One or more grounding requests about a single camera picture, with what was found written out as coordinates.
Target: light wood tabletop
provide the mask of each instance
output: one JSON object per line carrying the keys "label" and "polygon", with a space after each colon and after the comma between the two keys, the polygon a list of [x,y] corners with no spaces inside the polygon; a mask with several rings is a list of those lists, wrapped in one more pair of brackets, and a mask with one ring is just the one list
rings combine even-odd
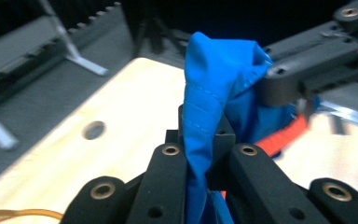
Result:
{"label": "light wood tabletop", "polygon": [[[123,68],[44,139],[0,175],[0,209],[41,208],[63,213],[91,179],[114,176],[128,182],[147,168],[167,129],[178,128],[183,102],[181,69],[147,59]],[[101,136],[85,138],[92,124]],[[358,126],[334,135],[327,116],[276,160],[292,180],[308,187],[314,178],[335,177],[358,189]],[[19,217],[5,223],[58,223],[48,217]]]}

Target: blue fabric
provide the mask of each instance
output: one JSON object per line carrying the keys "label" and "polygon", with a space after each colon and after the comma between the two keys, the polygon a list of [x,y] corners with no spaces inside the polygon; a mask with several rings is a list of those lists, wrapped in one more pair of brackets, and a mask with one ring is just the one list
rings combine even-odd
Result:
{"label": "blue fabric", "polygon": [[183,111],[189,165],[186,223],[216,223],[207,206],[205,174],[211,166],[213,137],[223,113],[236,135],[248,143],[274,133],[291,121],[291,106],[269,107],[255,99],[252,86],[271,63],[255,41],[192,35],[186,51]]}

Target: table surface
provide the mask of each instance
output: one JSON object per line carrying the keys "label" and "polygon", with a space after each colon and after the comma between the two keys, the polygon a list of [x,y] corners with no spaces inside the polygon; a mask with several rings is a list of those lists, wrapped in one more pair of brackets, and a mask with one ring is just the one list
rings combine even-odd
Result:
{"label": "table surface", "polygon": [[[0,175],[0,209],[42,208],[64,213],[91,179],[109,175],[127,182],[147,168],[167,129],[177,129],[183,102],[183,70],[136,59],[95,92],[44,139]],[[101,136],[85,138],[95,121]],[[328,117],[318,115],[310,130],[276,160],[297,184],[333,177],[358,189],[358,126],[334,135]],[[49,217],[21,217],[5,223],[58,223]]]}

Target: folded blue cloth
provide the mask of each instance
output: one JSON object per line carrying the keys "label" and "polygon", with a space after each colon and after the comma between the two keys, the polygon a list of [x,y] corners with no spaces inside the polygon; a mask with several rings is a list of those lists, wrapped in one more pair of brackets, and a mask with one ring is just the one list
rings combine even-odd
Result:
{"label": "folded blue cloth", "polygon": [[192,35],[186,51],[183,111],[189,165],[186,223],[216,222],[208,211],[210,206],[206,206],[205,174],[212,163],[213,137],[223,113],[236,135],[247,143],[280,130],[292,120],[291,106],[270,107],[255,99],[253,85],[271,64],[255,41]]}

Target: yellow cable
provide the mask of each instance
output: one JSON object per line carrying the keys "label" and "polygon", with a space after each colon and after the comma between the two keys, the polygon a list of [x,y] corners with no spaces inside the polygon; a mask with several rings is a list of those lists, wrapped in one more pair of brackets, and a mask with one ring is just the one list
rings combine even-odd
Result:
{"label": "yellow cable", "polygon": [[0,221],[7,220],[13,217],[24,217],[24,216],[42,216],[42,217],[53,217],[61,220],[63,215],[58,212],[45,210],[45,209],[25,209],[25,210],[0,210]]}

